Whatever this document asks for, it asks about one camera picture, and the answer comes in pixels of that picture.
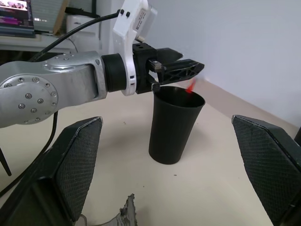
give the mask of white wall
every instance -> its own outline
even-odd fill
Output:
[[[149,0],[147,38],[206,65],[211,83],[301,126],[300,0]]]

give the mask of black wire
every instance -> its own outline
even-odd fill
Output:
[[[92,9],[91,9],[91,12],[92,14],[96,15],[96,0],[92,0]]]
[[[54,48],[55,46],[57,46],[58,44],[60,44],[62,41],[64,41],[65,39],[69,38],[71,35],[75,34],[76,32],[90,26],[93,24],[96,24],[98,22],[101,21],[105,21],[105,20],[110,20],[110,19],[114,19],[116,17],[118,17],[120,10],[117,11],[117,13],[111,14],[111,15],[107,15],[107,16],[103,16],[103,17],[99,17],[96,18],[94,20],[91,20],[85,24],[82,24],[81,26],[78,26],[77,28],[73,29],[72,31],[69,31],[68,33],[66,33],[65,35],[63,35],[62,37],[60,37],[58,40],[54,41],[52,44],[50,44],[49,46],[47,46],[45,49],[43,49],[41,52],[37,53],[36,55],[34,55],[29,61],[30,62],[36,62],[38,59],[40,59],[45,53],[47,53],[48,51],[50,51],[52,48]],[[38,154],[38,156],[34,159],[34,161],[37,160],[37,158],[39,158],[49,147],[49,145],[51,144],[54,136],[55,136],[55,131],[56,131],[56,124],[57,124],[57,116],[58,116],[58,112],[55,112],[53,115],[53,124],[52,124],[52,131],[51,131],[51,135],[49,140],[47,141],[47,143],[45,144],[45,146],[43,147],[43,149],[41,150],[41,152]],[[26,170],[24,170],[13,182],[11,182],[6,188],[4,188],[1,192],[0,192],[0,198],[6,193],[8,192],[10,189],[12,189],[21,179],[22,177],[25,175],[26,171],[28,170],[28,168],[26,168]]]
[[[43,49],[41,52],[37,53],[36,55],[34,55],[29,61],[31,62],[36,62],[41,56],[43,56],[45,53],[47,53],[48,51],[50,51],[52,48],[54,48],[55,46],[57,46],[58,44],[60,44],[62,41],[64,41],[65,39],[69,38],[71,35],[75,34],[76,32],[91,26],[93,24],[96,24],[98,22],[101,21],[105,21],[105,20],[110,20],[110,19],[114,19],[116,17],[118,17],[119,15],[119,11],[117,11],[117,13],[111,14],[111,15],[107,15],[107,16],[102,16],[99,18],[96,18],[94,20],[90,20],[89,22],[82,24],[81,26],[78,26],[76,28],[74,28],[72,31],[69,31],[68,33],[66,33],[65,35],[63,35],[62,37],[60,37],[58,40],[54,41],[52,44],[50,44],[49,46],[47,46],[45,49]]]
[[[6,173],[11,176],[11,171],[9,169],[9,166],[8,166],[8,162],[6,161],[5,157],[4,157],[4,154],[3,154],[3,151],[1,150],[0,148],[0,162],[4,168],[4,170],[6,171]]]
[[[70,42],[72,42],[72,44],[74,45],[74,47],[75,47],[75,50],[76,50],[76,52],[78,53],[79,51],[77,50],[77,48],[76,48],[76,45],[74,44],[74,42],[70,39],[70,38],[67,38]]]
[[[33,160],[33,163],[37,160],[37,158],[39,158],[49,147],[49,145],[51,144],[54,136],[55,136],[55,131],[56,131],[56,125],[57,125],[57,116],[58,116],[58,112],[54,113],[53,115],[53,124],[52,124],[52,131],[49,137],[49,140],[47,141],[47,143],[45,144],[45,146],[43,147],[42,151],[38,154],[38,156]],[[13,180],[13,182],[11,182],[6,188],[4,188],[1,192],[0,192],[0,198],[2,196],[5,195],[6,192],[8,192],[10,189],[12,189],[21,179],[22,177],[24,177],[26,171],[30,168],[32,164],[29,165],[29,167],[26,168],[26,170],[24,170],[16,179]]]

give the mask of black plastic cup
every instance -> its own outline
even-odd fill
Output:
[[[174,164],[180,160],[204,105],[200,95],[179,87],[164,86],[154,93],[149,153],[155,161]]]

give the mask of desk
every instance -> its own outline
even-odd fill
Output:
[[[134,193],[139,226],[272,226],[246,175],[229,117],[206,104],[182,159],[162,165],[148,154],[152,109],[151,93],[125,97],[116,92],[59,112],[56,137],[75,121],[103,117],[83,209],[90,224],[113,218]],[[0,189],[31,163],[46,143],[51,124],[48,119],[0,129],[0,144],[13,173],[9,178],[0,169]]]
[[[15,51],[40,52],[45,47],[57,40],[57,37],[37,34],[36,38],[21,38],[0,36],[0,49]],[[70,53],[75,52],[75,47],[70,40],[64,40],[49,52]]]

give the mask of computer screen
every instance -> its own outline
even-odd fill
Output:
[[[0,35],[34,37],[30,0],[0,0]]]

